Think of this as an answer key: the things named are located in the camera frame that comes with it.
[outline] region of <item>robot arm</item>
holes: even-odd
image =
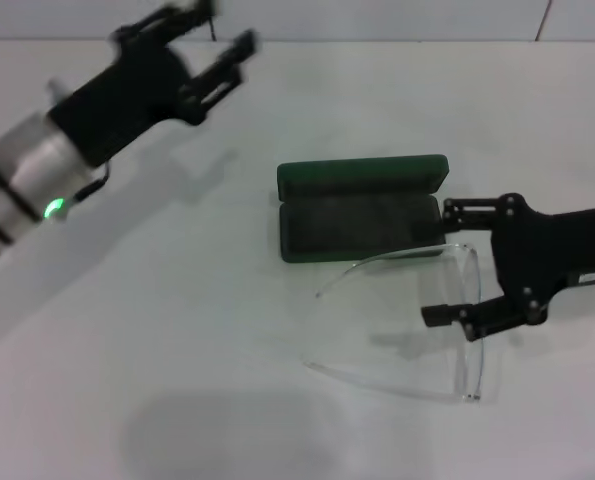
[[[518,194],[444,202],[444,229],[490,230],[504,296],[478,305],[422,309],[429,327],[458,321],[470,341],[548,318],[557,292],[595,284],[595,209],[545,215]]]
[[[168,119],[199,125],[242,83],[241,64],[255,53],[252,31],[196,76],[168,45],[213,15],[211,0],[199,0],[121,27],[112,65],[0,137],[0,253],[41,223],[55,199],[77,203],[99,190],[105,180],[91,173],[152,126]]]

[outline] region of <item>white table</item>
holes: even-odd
[[[1,131],[111,58],[0,42]],[[595,44],[267,44],[246,70],[205,126],[157,127],[0,260],[0,479],[595,480],[594,288],[491,338],[479,406],[344,385],[294,341],[341,266],[281,261],[275,182],[443,153],[441,196],[595,207]]]

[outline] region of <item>green led light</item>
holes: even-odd
[[[49,218],[53,213],[59,210],[64,205],[63,198],[56,198],[48,204],[46,210],[44,210],[44,218]]]

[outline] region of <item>black cable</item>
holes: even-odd
[[[104,163],[104,176],[98,180],[89,183],[84,188],[79,190],[75,195],[73,195],[73,203],[81,203],[90,197],[93,193],[97,193],[99,190],[106,185],[108,179],[110,178],[110,161]]]
[[[210,25],[210,38],[213,42],[217,41],[217,35],[215,34],[215,25],[213,24],[213,19],[211,18],[208,20],[208,25]]]

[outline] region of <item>white wall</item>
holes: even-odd
[[[0,0],[0,38],[101,38],[160,0]],[[222,37],[533,40],[547,0],[222,0]],[[206,38],[206,32],[198,32]]]
[[[595,41],[595,0],[554,0],[541,38]]]

